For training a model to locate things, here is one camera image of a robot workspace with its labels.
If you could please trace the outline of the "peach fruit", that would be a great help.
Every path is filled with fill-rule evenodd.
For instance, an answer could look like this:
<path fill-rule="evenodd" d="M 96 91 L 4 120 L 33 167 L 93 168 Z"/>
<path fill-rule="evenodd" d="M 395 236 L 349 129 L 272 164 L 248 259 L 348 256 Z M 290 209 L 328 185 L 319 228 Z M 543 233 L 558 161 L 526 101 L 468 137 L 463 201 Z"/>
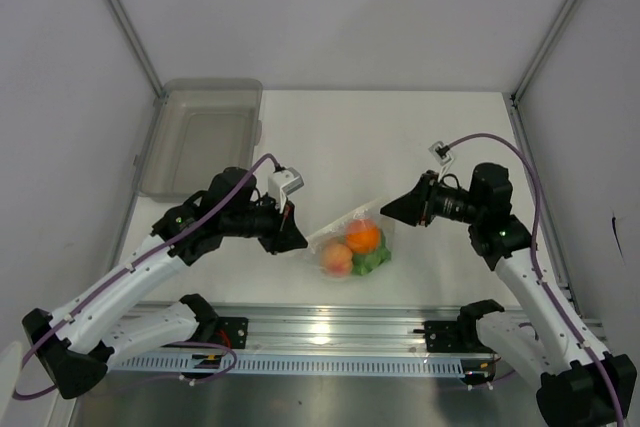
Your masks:
<path fill-rule="evenodd" d="M 353 269 L 353 252 L 344 244 L 331 243 L 322 252 L 322 267 L 330 276 L 348 276 Z"/>

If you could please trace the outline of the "orange fruit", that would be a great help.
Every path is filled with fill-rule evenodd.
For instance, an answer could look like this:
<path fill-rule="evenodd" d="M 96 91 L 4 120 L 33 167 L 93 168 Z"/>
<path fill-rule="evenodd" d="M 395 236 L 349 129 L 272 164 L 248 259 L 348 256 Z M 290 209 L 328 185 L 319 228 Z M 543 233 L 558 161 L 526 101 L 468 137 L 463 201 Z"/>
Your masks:
<path fill-rule="evenodd" d="M 350 222 L 345 231 L 346 245 L 357 254 L 372 252 L 380 242 L 381 231 L 370 219 L 356 219 Z"/>

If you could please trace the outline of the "clear zip top bag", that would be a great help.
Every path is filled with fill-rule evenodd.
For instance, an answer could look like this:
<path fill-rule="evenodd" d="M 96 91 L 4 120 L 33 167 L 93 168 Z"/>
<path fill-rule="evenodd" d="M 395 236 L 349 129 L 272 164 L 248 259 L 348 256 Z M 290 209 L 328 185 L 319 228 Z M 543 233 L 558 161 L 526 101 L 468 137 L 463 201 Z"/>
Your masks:
<path fill-rule="evenodd" d="M 379 197 L 339 217 L 307 237 L 302 259 L 326 278 L 364 278 L 391 263 L 394 221 L 381 214 L 389 202 Z"/>

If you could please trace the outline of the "green plastic lettuce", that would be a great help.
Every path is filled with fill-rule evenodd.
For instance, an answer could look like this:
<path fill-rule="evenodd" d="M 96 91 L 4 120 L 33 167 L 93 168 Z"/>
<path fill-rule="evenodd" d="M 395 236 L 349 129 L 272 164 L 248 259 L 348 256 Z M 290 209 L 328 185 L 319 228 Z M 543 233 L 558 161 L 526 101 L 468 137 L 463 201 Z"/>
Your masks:
<path fill-rule="evenodd" d="M 353 254 L 351 274 L 355 276 L 366 276 L 381 265 L 390 262 L 391 259 L 392 252 L 387 246 L 386 236 L 384 233 L 381 233 L 379 245 L 372 252 L 367 254 Z"/>

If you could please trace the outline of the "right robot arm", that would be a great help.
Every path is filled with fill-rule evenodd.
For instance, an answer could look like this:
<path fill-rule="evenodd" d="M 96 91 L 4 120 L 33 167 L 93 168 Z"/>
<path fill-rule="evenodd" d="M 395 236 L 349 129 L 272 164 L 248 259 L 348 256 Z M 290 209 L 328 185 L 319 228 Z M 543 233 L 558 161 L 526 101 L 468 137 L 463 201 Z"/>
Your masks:
<path fill-rule="evenodd" d="M 477 165 L 468 189 L 449 187 L 427 171 L 380 212 L 409 226 L 429 226 L 437 217 L 467 225 L 473 250 L 514 295 L 527 320 L 517 323 L 493 300 L 468 304 L 458 316 L 458 342 L 502 357 L 534 390 L 547 425 L 623 425 L 637 369 L 627 355 L 609 351 L 553 274 L 539 265 L 531 233 L 511 212 L 512 191 L 508 169 L 494 163 Z"/>

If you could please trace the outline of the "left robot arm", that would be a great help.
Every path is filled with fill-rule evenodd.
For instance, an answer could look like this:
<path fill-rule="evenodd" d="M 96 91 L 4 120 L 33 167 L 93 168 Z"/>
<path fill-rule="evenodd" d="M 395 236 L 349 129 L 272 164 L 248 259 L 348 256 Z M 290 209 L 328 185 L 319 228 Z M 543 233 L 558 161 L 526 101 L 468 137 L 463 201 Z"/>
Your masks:
<path fill-rule="evenodd" d="M 151 314 L 124 317 L 226 238 L 255 238 L 271 255 L 306 248 L 289 199 L 303 185 L 295 169 L 276 166 L 266 193 L 259 195 L 253 170 L 225 168 L 207 189 L 167 210 L 142 244 L 84 293 L 52 312 L 29 312 L 22 320 L 31 342 L 25 357 L 38 358 L 52 390 L 69 400 L 91 391 L 118 364 L 159 347 L 230 353 L 219 315 L 198 294 Z"/>

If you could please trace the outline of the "clear plastic container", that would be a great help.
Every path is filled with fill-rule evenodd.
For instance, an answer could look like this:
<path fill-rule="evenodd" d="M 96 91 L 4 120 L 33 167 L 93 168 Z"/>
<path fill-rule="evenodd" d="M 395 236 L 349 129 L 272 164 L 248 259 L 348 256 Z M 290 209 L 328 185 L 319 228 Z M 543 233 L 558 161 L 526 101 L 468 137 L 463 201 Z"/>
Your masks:
<path fill-rule="evenodd" d="M 181 202 L 226 167 L 249 168 L 260 142 L 263 85 L 251 78 L 177 78 L 165 84 L 136 190 Z"/>

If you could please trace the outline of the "aluminium mounting rail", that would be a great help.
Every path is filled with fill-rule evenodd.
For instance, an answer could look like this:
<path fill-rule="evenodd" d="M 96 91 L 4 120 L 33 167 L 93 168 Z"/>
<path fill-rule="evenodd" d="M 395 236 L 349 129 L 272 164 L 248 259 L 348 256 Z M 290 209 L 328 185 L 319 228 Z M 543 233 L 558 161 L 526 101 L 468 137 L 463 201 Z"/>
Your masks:
<path fill-rule="evenodd" d="M 424 356 L 428 320 L 454 320 L 457 307 L 216 304 L 222 317 L 249 320 L 244 354 Z"/>

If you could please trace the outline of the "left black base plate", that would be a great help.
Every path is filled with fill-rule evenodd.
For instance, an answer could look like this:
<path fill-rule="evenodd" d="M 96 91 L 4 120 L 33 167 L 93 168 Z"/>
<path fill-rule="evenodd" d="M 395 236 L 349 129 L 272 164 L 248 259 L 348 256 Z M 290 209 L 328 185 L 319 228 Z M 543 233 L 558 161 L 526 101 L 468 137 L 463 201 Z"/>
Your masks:
<path fill-rule="evenodd" d="M 249 332 L 246 317 L 218 317 L 201 323 L 189 338 L 192 342 L 215 343 L 231 349 L 244 349 Z"/>

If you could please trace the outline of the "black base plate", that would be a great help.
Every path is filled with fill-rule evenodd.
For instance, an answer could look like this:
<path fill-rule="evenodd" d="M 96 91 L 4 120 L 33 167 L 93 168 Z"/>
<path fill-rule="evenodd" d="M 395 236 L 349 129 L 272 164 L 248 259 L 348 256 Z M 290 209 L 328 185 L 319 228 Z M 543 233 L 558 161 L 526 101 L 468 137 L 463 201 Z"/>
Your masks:
<path fill-rule="evenodd" d="M 201 323 L 189 338 L 192 342 L 215 343 L 231 349 L 244 349 L 249 332 L 246 317 L 218 317 Z"/>
<path fill-rule="evenodd" d="M 504 329 L 493 330 L 497 324 L 486 316 L 479 320 L 427 320 L 412 330 L 419 335 L 428 353 L 490 354 L 513 350 L 517 338 Z"/>

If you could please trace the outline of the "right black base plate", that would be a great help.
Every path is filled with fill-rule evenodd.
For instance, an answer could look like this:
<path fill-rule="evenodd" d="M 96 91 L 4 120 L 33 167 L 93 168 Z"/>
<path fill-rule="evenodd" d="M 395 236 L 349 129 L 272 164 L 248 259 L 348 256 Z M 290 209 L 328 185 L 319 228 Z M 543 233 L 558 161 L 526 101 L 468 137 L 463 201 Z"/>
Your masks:
<path fill-rule="evenodd" d="M 493 330 L 497 324 L 486 316 L 479 320 L 427 320 L 412 330 L 419 335 L 428 353 L 490 354 L 513 350 L 517 338 L 504 329 Z"/>

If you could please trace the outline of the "right aluminium frame post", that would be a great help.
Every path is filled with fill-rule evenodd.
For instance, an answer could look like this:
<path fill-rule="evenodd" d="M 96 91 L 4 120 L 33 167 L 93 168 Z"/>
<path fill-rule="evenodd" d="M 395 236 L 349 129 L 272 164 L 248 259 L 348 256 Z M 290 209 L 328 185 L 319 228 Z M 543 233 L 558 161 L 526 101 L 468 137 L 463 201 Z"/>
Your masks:
<path fill-rule="evenodd" d="M 553 53 L 556 45 L 568 28 L 573 16 L 584 0 L 562 0 L 559 8 L 552 17 L 541 41 L 538 43 L 534 54 L 527 63 L 523 73 L 510 95 L 511 103 L 517 107 L 524 99 L 529 87 L 541 72 L 546 61 Z"/>

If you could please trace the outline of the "aluminium frame post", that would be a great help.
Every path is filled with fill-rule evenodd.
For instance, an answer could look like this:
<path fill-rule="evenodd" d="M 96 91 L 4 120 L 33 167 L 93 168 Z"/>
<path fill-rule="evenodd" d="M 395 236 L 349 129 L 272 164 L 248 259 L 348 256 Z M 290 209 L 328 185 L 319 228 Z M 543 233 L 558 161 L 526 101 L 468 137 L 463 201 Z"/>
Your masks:
<path fill-rule="evenodd" d="M 114 23 L 121 32 L 128 48 L 140 67 L 153 95 L 160 98 L 163 95 L 163 83 L 154 67 L 147 49 L 132 22 L 122 0 L 103 0 Z"/>
<path fill-rule="evenodd" d="M 510 95 L 511 103 L 517 107 L 524 99 L 529 87 L 541 72 L 546 61 L 553 53 L 556 45 L 568 28 L 573 16 L 584 0 L 562 0 L 559 8 L 552 17 L 541 41 L 538 43 L 534 54 L 527 63 L 523 73 Z"/>

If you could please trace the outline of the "left aluminium frame post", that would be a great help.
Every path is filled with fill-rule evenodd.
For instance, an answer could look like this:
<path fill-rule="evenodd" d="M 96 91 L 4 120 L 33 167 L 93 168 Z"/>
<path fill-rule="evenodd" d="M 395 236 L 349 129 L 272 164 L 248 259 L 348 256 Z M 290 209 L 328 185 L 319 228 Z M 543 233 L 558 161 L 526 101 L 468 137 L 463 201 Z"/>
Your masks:
<path fill-rule="evenodd" d="M 147 49 L 132 22 L 122 0 L 103 0 L 114 23 L 121 32 L 128 48 L 140 67 L 153 95 L 160 98 L 163 95 L 163 83 L 154 67 Z"/>

